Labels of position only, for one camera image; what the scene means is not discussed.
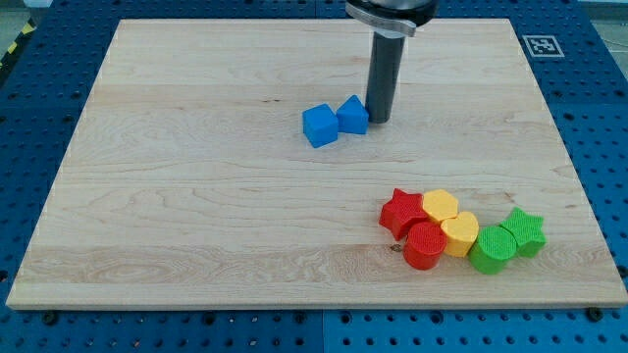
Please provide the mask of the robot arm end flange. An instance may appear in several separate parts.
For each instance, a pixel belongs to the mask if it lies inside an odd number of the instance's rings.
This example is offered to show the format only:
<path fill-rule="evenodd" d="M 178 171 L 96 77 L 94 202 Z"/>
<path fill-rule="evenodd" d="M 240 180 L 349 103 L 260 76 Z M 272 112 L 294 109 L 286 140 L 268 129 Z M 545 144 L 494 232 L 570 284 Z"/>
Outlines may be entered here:
<path fill-rule="evenodd" d="M 345 11 L 381 34 L 413 37 L 439 5 L 439 0 L 346 0 Z"/>

